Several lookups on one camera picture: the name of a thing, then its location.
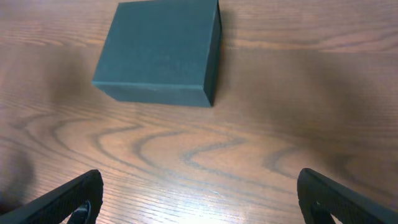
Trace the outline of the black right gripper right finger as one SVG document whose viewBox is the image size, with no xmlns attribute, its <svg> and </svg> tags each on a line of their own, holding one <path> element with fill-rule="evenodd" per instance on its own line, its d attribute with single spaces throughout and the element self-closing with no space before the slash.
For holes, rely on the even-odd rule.
<svg viewBox="0 0 398 224">
<path fill-rule="evenodd" d="M 397 224 L 397 212 L 309 168 L 299 173 L 297 194 L 306 224 Z"/>
</svg>

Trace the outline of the dark green gift box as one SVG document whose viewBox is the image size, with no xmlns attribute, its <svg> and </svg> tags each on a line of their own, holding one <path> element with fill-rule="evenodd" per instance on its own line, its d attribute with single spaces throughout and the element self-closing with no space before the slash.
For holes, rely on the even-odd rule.
<svg viewBox="0 0 398 224">
<path fill-rule="evenodd" d="M 218 0 L 122 2 L 92 83 L 118 101 L 211 107 L 221 36 Z"/>
</svg>

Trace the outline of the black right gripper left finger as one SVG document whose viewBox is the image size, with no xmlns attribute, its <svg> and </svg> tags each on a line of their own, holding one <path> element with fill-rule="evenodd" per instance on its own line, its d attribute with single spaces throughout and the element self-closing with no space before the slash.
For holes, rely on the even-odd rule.
<svg viewBox="0 0 398 224">
<path fill-rule="evenodd" d="M 1 223 L 95 224 L 103 204 L 103 180 L 90 170 L 45 195 L 1 215 Z"/>
</svg>

